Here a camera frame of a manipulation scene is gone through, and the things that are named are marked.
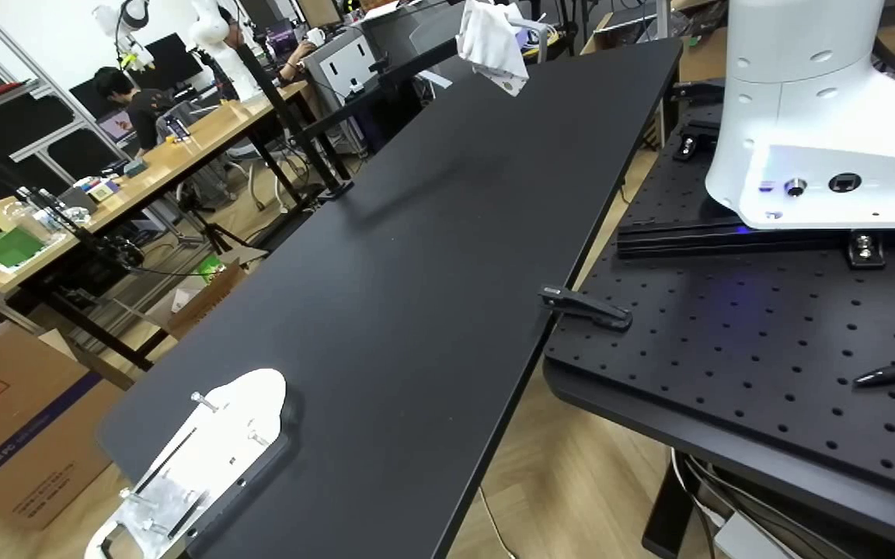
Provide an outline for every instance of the white robot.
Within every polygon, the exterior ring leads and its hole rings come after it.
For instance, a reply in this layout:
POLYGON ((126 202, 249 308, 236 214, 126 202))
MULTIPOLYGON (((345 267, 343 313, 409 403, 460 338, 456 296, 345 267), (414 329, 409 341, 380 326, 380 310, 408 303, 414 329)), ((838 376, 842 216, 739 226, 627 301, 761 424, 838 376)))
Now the white robot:
MULTIPOLYGON (((191 27, 196 46, 205 51, 225 67, 242 102, 261 100, 263 91, 258 88, 254 75, 240 61, 236 51, 227 42, 230 26, 220 19, 218 0, 191 0, 191 5, 196 13, 196 26, 191 27)), ((113 35, 120 66, 126 67, 148 66, 148 52, 134 40, 134 30, 148 26, 148 0, 95 3, 94 17, 99 27, 113 35)))
POLYGON ((883 0, 731 0, 704 176, 751 231, 895 231, 895 82, 869 61, 883 0))

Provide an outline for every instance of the monitor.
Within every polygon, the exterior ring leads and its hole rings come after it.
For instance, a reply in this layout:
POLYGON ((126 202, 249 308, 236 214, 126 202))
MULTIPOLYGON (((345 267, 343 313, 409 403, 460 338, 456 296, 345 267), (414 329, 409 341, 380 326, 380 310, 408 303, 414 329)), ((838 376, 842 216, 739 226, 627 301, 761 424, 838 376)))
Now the monitor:
POLYGON ((202 75, 202 66, 176 35, 167 35, 146 51, 155 55, 155 67, 132 72, 141 88, 176 91, 191 79, 202 75))

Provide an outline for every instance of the black table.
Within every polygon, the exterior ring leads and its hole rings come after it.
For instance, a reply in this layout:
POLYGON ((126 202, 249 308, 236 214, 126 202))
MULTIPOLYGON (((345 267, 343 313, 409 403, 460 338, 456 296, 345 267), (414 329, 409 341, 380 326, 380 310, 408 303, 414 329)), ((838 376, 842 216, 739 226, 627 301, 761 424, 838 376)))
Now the black table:
MULTIPOLYGON (((671 151, 622 231, 731 219, 704 199, 709 160, 671 151)), ((634 326, 558 320, 558 398, 895 542, 895 389, 851 389, 895 359, 895 247, 885 269, 847 269, 842 247, 626 259, 611 241, 583 293, 634 326)))
POLYGON ((119 403, 104 447, 141 477, 193 392, 276 367, 294 452, 202 553, 447 553, 549 329, 540 287, 574 275, 676 52, 540 66, 520 100, 453 88, 119 403))

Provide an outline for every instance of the cable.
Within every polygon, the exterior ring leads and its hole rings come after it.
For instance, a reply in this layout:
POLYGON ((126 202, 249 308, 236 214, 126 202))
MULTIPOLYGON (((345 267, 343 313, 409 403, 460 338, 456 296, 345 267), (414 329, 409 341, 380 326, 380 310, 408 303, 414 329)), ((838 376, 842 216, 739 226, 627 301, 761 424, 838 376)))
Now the cable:
POLYGON ((479 493, 483 493, 483 507, 486 507, 486 512, 487 512, 491 531, 498 535, 498 542, 508 549, 508 559, 520 559, 517 549, 502 541, 502 531, 500 531, 500 525, 498 525, 498 516, 494 516, 491 507, 487 507, 486 483, 479 487, 479 493))
POLYGON ((119 13, 115 13, 115 26, 113 26, 113 52, 115 52, 115 66, 120 67, 125 61, 120 61, 120 52, 119 52, 119 26, 125 22, 125 5, 126 5, 132 0, 125 0, 120 5, 119 5, 119 13))
POLYGON ((676 450, 674 450, 674 447, 669 447, 669 462, 671 462, 671 472, 674 472, 676 487, 683 487, 683 492, 691 493, 692 507, 697 507, 716 529, 723 529, 723 516, 716 512, 709 502, 701 502, 701 501, 697 497, 697 492, 691 492, 683 472, 676 468, 676 450))
POLYGON ((704 537, 709 559, 718 559, 716 531, 709 529, 709 520, 701 516, 701 508, 697 512, 697 520, 700 520, 700 525, 701 525, 701 537, 704 537))
MULTIPOLYGON (((734 497, 723 497, 716 483, 723 483, 723 492, 739 493, 742 501, 751 501, 754 507, 767 508, 770 516, 782 520, 787 525, 791 525, 791 529, 818 537, 824 546, 829 546, 829 549, 837 549, 838 557, 851 559, 851 553, 847 553, 846 546, 838 546, 838 542, 832 542, 829 537, 806 529, 806 525, 797 522, 791 516, 787 516, 787 512, 779 512, 776 507, 764 502, 761 497, 748 493, 746 487, 739 487, 739 483, 734 483, 734 481, 723 481, 713 465, 704 465, 704 462, 700 462, 700 459, 692 459, 692 458, 688 458, 688 462, 691 462, 691 472, 692 472, 697 477, 701 477, 704 487, 709 487, 716 497, 720 497, 723 502, 731 502, 734 508, 739 508, 739 507, 734 502, 734 497)), ((770 537, 773 542, 779 542, 761 522, 754 522, 754 520, 748 520, 748 522, 751 522, 764 537, 770 537)))

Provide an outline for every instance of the white object on table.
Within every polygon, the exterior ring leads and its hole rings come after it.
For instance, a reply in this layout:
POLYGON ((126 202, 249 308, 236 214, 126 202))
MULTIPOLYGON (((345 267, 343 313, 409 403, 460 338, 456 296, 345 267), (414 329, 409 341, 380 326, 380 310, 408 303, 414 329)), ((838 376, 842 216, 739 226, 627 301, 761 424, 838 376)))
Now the white object on table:
POLYGON ((105 559, 113 535, 126 531, 144 559, 187 549, 196 525, 227 492, 242 492, 254 459, 282 434, 285 376, 253 371, 208 394, 151 459, 125 502, 89 537, 83 557, 105 559))

